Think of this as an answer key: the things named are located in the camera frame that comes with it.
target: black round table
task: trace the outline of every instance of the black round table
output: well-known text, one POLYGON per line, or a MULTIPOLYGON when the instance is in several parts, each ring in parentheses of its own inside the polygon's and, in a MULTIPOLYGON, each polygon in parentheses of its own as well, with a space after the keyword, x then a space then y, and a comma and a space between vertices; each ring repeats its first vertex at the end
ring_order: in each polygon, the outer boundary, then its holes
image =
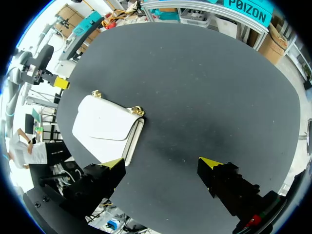
POLYGON ((295 89, 257 51, 219 32, 170 23, 108 30, 70 82, 57 120, 82 168, 99 163, 72 135, 82 99, 99 89, 121 106, 143 107, 145 125, 111 200, 162 234, 226 234, 238 223, 197 175, 200 156, 232 162, 261 195, 278 192, 290 168, 300 124, 295 89))

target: white shirt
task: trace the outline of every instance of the white shirt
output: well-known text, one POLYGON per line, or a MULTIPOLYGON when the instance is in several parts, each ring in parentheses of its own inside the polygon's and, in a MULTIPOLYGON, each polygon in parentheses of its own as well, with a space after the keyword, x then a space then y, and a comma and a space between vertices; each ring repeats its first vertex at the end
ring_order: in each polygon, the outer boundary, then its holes
POLYGON ((20 136, 16 132, 10 139, 9 147, 13 161, 18 168, 23 168, 24 164, 47 164, 47 151, 44 142, 34 144, 32 153, 29 154, 28 145, 20 141, 20 136))

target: teal machine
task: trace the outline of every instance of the teal machine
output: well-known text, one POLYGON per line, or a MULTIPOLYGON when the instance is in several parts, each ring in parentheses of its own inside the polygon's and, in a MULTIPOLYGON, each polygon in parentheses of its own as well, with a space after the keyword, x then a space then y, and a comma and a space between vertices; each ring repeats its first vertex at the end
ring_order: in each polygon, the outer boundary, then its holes
POLYGON ((72 34, 66 40, 66 48, 59 57, 59 60, 69 60, 76 55, 76 51, 81 47, 88 36, 100 26, 104 20, 99 12, 93 11, 86 18, 84 18, 76 28, 73 29, 72 34))
POLYGON ((102 16, 97 11, 93 11, 90 15, 88 15, 86 18, 84 18, 80 24, 77 25, 76 28, 74 28, 73 33, 75 33, 77 36, 82 35, 83 33, 87 32, 92 25, 94 25, 99 19, 101 19, 102 16))

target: yellow bracket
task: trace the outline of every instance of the yellow bracket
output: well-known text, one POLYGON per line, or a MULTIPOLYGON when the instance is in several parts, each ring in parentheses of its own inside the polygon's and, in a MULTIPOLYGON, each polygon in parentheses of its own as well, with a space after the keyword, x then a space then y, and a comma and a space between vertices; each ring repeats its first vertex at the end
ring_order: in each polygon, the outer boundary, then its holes
POLYGON ((118 158, 118 159, 115 159, 113 161, 109 161, 109 162, 104 162, 104 163, 101 163, 99 165, 104 165, 106 167, 109 167, 109 169, 112 169, 117 163, 120 162, 120 160, 122 160, 123 158, 118 158))
POLYGON ((211 169, 213 169, 214 166, 223 165, 224 164, 224 163, 221 163, 221 162, 213 161, 211 159, 207 159, 205 157, 199 157, 199 158, 202 159, 211 169))
POLYGON ((68 89, 69 85, 70 85, 70 83, 67 80, 62 79, 59 76, 56 77, 56 79, 54 81, 54 84, 53 84, 53 86, 59 87, 59 88, 62 88, 62 89, 68 89))

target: person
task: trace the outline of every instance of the person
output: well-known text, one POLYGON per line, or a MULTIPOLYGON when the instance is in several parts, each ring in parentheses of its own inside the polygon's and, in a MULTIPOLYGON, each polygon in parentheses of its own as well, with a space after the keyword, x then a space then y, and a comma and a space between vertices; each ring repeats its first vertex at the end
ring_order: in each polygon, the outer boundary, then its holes
POLYGON ((18 129, 9 141, 9 160, 13 160, 17 168, 29 168, 29 164, 48 164, 53 166, 67 160, 71 155, 62 142, 33 144, 22 129, 18 129), (20 141, 22 136, 28 145, 20 141))

